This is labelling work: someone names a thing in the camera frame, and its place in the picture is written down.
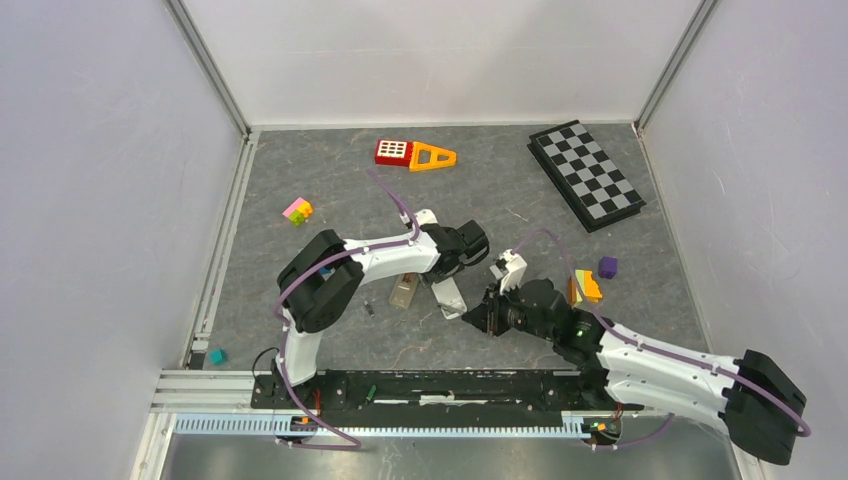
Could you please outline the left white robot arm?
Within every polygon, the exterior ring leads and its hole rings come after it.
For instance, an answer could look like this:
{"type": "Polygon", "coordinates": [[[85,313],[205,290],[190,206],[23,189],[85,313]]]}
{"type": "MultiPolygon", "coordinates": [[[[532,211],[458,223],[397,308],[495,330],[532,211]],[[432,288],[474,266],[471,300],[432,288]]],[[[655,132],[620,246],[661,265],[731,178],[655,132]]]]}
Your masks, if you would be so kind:
{"type": "Polygon", "coordinates": [[[442,226],[429,210],[402,219],[410,232],[374,240],[321,231],[278,275],[280,296],[272,311],[284,321],[284,340],[274,367],[281,374],[275,392],[288,406],[312,399],[322,333],[339,320],[359,287],[413,274],[431,288],[445,318],[468,311],[453,276],[488,255],[483,229],[473,220],[459,228],[442,226]]]}

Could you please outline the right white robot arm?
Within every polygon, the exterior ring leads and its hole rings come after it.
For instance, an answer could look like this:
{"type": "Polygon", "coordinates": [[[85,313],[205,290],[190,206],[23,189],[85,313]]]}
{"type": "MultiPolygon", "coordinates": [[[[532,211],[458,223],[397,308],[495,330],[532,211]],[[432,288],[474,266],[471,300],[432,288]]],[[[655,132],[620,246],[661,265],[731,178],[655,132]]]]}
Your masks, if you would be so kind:
{"type": "Polygon", "coordinates": [[[648,338],[572,307],[547,279],[508,291],[492,284],[462,319],[490,336],[516,330],[550,342],[580,370],[578,396],[591,408],[616,403],[665,411],[782,466],[796,440],[811,433],[805,394],[770,356],[751,349],[740,358],[715,355],[648,338]]]}

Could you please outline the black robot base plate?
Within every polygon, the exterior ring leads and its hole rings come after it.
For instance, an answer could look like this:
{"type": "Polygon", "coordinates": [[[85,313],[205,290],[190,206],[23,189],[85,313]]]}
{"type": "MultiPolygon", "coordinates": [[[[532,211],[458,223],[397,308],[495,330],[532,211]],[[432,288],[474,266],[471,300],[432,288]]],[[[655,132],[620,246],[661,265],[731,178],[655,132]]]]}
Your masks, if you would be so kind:
{"type": "Polygon", "coordinates": [[[277,373],[255,377],[252,408],[298,402],[337,428],[553,426],[564,412],[643,409],[613,400],[599,377],[570,370],[325,370],[292,393],[277,373]]]}

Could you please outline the white remote control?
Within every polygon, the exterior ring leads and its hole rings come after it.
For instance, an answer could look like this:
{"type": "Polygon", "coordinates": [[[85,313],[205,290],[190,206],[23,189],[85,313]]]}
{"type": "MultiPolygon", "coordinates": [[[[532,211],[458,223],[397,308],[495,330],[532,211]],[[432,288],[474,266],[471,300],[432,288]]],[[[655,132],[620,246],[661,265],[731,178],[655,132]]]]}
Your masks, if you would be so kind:
{"type": "Polygon", "coordinates": [[[461,318],[468,312],[468,307],[453,278],[433,283],[431,291],[445,319],[461,318]]]}

